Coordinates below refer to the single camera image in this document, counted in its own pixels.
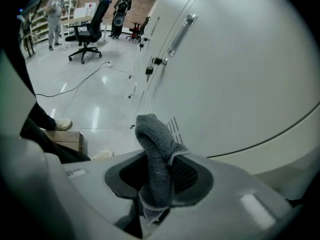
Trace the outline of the grey metal locker door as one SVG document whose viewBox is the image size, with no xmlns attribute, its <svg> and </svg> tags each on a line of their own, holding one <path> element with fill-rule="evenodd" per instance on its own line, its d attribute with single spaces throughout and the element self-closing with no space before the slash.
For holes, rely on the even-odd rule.
<svg viewBox="0 0 320 240">
<path fill-rule="evenodd" d="M 151 112 L 203 157 L 255 147 L 320 104 L 320 50 L 289 0 L 158 0 L 163 15 L 196 14 L 148 85 Z"/>
</svg>

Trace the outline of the red and black office chair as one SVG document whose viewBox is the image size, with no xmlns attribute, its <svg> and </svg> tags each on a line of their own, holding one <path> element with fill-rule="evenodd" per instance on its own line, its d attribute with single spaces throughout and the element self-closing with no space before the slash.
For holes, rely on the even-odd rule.
<svg viewBox="0 0 320 240">
<path fill-rule="evenodd" d="M 145 28 L 150 20 L 150 17 L 147 16 L 142 24 L 134 22 L 134 28 L 130 28 L 129 31 L 131 32 L 131 36 L 127 36 L 126 39 L 130 40 L 137 40 L 139 43 L 142 40 L 142 35 L 145 32 Z"/>
</svg>

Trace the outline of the grey fleece cloth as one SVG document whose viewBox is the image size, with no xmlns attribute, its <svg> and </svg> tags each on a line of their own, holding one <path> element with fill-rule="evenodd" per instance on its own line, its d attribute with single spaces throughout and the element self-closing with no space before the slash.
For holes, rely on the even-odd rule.
<svg viewBox="0 0 320 240">
<path fill-rule="evenodd" d="M 148 177 L 139 198 L 143 216 L 152 224 L 159 222 L 170 207 L 174 194 L 170 169 L 174 158 L 190 151 L 175 142 L 168 127 L 152 113 L 136 117 L 135 136 L 147 155 Z"/>
</svg>

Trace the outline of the white sign board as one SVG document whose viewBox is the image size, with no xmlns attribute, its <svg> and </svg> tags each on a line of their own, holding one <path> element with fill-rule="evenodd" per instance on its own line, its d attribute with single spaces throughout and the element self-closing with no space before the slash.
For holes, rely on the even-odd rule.
<svg viewBox="0 0 320 240">
<path fill-rule="evenodd" d="M 85 17 L 93 17 L 96 12 L 97 3 L 87 2 L 84 7 L 85 7 Z"/>
</svg>

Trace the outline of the grey metal locker cabinet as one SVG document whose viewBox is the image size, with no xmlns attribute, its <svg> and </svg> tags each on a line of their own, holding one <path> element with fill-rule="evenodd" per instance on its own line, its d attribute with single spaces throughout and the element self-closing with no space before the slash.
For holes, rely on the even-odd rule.
<svg viewBox="0 0 320 240">
<path fill-rule="evenodd" d="M 289 200 L 320 171 L 320 0 L 156 0 L 129 123 L 153 113 L 193 154 Z"/>
</svg>

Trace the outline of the person's right white shoe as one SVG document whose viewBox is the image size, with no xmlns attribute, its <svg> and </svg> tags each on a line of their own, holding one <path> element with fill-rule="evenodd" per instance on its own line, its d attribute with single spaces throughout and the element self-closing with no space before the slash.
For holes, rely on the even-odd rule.
<svg viewBox="0 0 320 240">
<path fill-rule="evenodd" d="M 114 153 L 110 150 L 102 150 L 98 152 L 96 155 L 92 156 L 90 159 L 92 161 L 94 160 L 104 160 L 104 159 L 109 159 L 114 156 Z"/>
</svg>

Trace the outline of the wooden plank platform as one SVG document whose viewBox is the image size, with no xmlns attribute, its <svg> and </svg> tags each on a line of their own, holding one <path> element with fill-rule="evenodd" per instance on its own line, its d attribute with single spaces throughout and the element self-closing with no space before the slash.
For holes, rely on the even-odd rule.
<svg viewBox="0 0 320 240">
<path fill-rule="evenodd" d="M 54 143 L 86 154 L 84 137 L 79 131 L 46 131 L 44 134 Z"/>
</svg>

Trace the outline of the person's white shoe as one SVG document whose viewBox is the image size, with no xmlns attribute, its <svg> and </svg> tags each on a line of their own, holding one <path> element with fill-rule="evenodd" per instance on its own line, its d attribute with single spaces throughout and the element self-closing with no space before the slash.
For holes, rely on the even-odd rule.
<svg viewBox="0 0 320 240">
<path fill-rule="evenodd" d="M 109 159 L 114 156 L 114 153 L 110 150 L 102 150 L 98 152 L 96 155 L 92 156 L 90 159 L 92 161 L 94 160 L 104 160 L 104 159 Z"/>
<path fill-rule="evenodd" d="M 55 131 L 67 131 L 72 126 L 72 120 L 69 118 L 61 118 L 55 120 Z"/>
</svg>

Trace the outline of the person's left white shoe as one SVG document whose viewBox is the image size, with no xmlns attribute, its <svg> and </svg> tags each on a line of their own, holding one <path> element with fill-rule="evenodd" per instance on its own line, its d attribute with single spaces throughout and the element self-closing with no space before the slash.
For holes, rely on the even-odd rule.
<svg viewBox="0 0 320 240">
<path fill-rule="evenodd" d="M 61 118 L 55 120 L 55 131 L 67 131 L 72 126 L 72 120 L 69 118 Z"/>
</svg>

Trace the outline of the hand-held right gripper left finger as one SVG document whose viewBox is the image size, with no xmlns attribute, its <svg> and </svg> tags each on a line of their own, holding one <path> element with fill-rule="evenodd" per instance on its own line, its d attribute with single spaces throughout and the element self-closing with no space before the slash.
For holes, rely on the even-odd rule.
<svg viewBox="0 0 320 240">
<path fill-rule="evenodd" d="M 75 240 L 141 240 L 138 191 L 147 155 L 138 150 L 63 165 L 71 195 Z"/>
</svg>

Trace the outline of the white shelving rack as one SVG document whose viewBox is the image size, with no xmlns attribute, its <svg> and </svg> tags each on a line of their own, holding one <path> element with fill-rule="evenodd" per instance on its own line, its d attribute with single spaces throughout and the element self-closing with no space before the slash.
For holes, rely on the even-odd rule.
<svg viewBox="0 0 320 240">
<path fill-rule="evenodd" d="M 67 21 L 74 18 L 75 9 L 78 7 L 79 0 L 63 0 L 66 8 L 61 14 L 60 20 Z M 37 9 L 34 13 L 29 14 L 30 33 L 34 44 L 48 40 L 49 27 L 46 15 L 46 8 Z"/>
</svg>

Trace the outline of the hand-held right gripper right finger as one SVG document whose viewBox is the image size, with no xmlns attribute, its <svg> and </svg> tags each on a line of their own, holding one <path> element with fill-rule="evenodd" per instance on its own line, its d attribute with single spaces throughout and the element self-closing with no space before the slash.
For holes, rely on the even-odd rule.
<svg viewBox="0 0 320 240">
<path fill-rule="evenodd" d="M 272 239 L 292 215 L 291 204 L 247 171 L 193 154 L 178 156 L 198 172 L 181 193 L 193 201 L 173 201 L 150 240 Z"/>
</svg>

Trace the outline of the person's black trousers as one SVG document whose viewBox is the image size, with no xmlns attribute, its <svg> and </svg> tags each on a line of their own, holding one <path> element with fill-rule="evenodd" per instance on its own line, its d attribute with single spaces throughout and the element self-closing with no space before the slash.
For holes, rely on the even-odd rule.
<svg viewBox="0 0 320 240">
<path fill-rule="evenodd" d="M 19 44 L 16 42 L 10 44 L 9 46 L 2 46 L 1 50 L 5 51 L 9 61 L 19 75 L 20 79 L 23 81 L 29 91 L 34 95 L 35 91 L 33 89 L 27 71 L 26 62 Z M 45 112 L 45 110 L 36 102 L 22 127 L 20 136 L 22 138 L 36 142 L 45 153 L 50 153 L 58 156 L 62 164 L 90 161 L 91 159 L 87 155 L 66 146 L 57 144 L 51 141 L 45 135 L 43 130 L 55 131 L 55 120 L 56 119 L 50 117 Z"/>
</svg>

